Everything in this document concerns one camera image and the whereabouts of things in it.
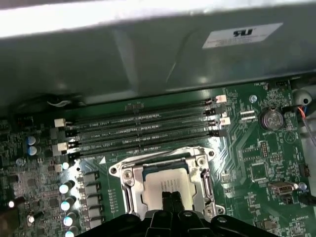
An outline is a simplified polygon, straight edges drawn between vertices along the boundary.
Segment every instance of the screw hole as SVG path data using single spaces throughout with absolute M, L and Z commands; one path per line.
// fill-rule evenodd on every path
M 217 220 L 220 222 L 220 223 L 226 223 L 227 220 L 224 218 L 224 217 L 219 217 L 217 218 Z
M 115 174 L 115 173 L 117 172 L 117 169 L 112 168 L 112 169 L 110 170 L 110 172 L 111 172 L 112 174 Z
M 189 212 L 189 211 L 186 211 L 186 212 L 184 212 L 184 213 L 183 213 L 183 215 L 185 215 L 185 216 L 189 217 L 189 216 L 192 216 L 192 213 L 191 213 L 191 212 Z

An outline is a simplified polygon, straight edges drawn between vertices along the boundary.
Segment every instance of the port connector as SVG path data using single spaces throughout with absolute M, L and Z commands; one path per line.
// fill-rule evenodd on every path
M 275 182 L 270 183 L 269 187 L 271 190 L 275 192 L 277 195 L 287 195 L 291 194 L 293 192 L 293 186 L 290 183 L 286 182 Z

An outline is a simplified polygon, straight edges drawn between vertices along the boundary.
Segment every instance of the white label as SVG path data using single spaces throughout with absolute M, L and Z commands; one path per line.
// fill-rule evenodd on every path
M 212 31 L 203 48 L 216 48 L 244 43 L 264 41 L 283 23 L 268 24 L 261 26 L 247 26 L 222 31 Z

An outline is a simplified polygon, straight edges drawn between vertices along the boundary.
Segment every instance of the chip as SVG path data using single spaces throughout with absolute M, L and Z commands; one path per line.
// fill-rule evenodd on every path
M 49 206 L 50 207 L 58 207 L 58 199 L 57 198 L 52 198 L 49 200 Z
M 37 230 L 37 236 L 45 236 L 45 229 L 38 229 Z
M 35 179 L 29 179 L 28 180 L 28 186 L 32 187 L 32 186 L 35 186 L 35 185 L 36 185 Z
M 253 182 L 265 180 L 267 178 L 267 167 L 264 162 L 252 164 L 250 172 Z
M 271 230 L 272 229 L 272 222 L 271 220 L 267 220 L 263 222 L 263 226 L 266 230 Z
M 48 168 L 47 168 L 47 170 L 48 171 L 54 171 L 55 170 L 55 167 L 52 165 L 52 166 L 49 166 Z

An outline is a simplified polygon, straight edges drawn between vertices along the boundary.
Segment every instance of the electrolytic capacitor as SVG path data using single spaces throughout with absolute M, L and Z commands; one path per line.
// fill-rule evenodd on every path
M 298 183 L 298 189 L 305 191 L 307 189 L 307 184 L 303 182 Z
M 73 188 L 74 185 L 75 185 L 75 182 L 73 180 L 69 180 L 59 187 L 59 192 L 61 194 L 66 194 L 70 189 Z
M 41 153 L 41 147 L 39 146 L 30 146 L 28 148 L 28 154 L 30 156 L 35 156 L 35 155 L 38 155 L 39 153 Z
M 34 223 L 37 219 L 39 219 L 43 215 L 44 215 L 44 212 L 42 212 L 42 211 L 39 211 L 39 212 L 35 213 L 34 215 L 29 215 L 28 222 Z
M 75 201 L 76 201 L 76 197 L 74 197 L 74 196 L 68 197 L 68 198 L 66 198 L 66 200 L 64 200 L 60 204 L 60 208 L 63 211 L 68 211 L 74 205 Z
M 76 222 L 76 214 L 73 212 L 68 213 L 68 215 L 64 218 L 65 226 L 72 226 Z
M 8 205 L 10 208 L 14 208 L 15 206 L 18 206 L 22 203 L 25 203 L 25 198 L 21 196 L 21 197 L 17 197 L 14 200 L 10 201 Z
M 26 138 L 26 143 L 29 145 L 29 146 L 33 146 L 35 144 L 38 144 L 40 142 L 40 139 L 36 136 L 28 136 Z
M 65 237 L 75 237 L 79 234 L 79 230 L 76 226 L 71 226 L 65 233 Z

